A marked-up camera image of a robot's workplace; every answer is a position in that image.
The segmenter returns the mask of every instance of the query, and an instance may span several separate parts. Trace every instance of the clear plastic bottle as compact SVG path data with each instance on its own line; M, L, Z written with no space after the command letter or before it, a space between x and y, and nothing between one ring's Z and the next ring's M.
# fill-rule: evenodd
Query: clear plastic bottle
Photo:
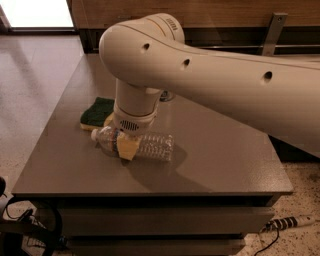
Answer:
M99 142L102 150L108 155L118 156L117 138L122 133L119 129L106 126L92 131L91 138ZM171 161L174 147L172 135L148 132L141 135L135 157Z

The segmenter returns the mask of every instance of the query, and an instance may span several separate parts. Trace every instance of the table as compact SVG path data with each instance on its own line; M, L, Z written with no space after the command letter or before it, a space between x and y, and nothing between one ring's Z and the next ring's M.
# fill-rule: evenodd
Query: table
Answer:
M237 253L293 191L268 136L176 96L152 127L174 136L171 162L107 156L79 121L97 96L115 97L115 81L83 56L13 195L54 204L80 256Z

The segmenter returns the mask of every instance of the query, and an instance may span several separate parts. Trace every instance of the bottle cap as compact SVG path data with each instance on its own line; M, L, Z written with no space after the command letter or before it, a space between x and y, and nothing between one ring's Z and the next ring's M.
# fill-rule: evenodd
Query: bottle cap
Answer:
M97 141L97 134L98 134L98 129L94 129L92 132L91 132L91 139L93 141Z

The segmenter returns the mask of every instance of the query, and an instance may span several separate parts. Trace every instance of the gray tabletop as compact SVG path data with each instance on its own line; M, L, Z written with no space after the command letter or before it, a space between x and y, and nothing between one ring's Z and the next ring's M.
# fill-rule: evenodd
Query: gray tabletop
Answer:
M28 197L264 195L291 183L268 136L177 96L160 103L153 131L172 134L171 162L105 155L80 129L97 96L115 97L115 78L98 55L73 74L13 194Z

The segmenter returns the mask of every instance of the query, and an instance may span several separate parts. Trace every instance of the black and white striped object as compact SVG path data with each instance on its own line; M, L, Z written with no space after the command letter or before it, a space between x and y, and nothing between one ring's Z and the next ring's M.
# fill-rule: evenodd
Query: black and white striped object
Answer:
M302 215L299 217L287 217L283 219L274 219L269 221L261 232L267 232L272 230L285 230L288 228L308 226L315 223L315 219L311 215Z

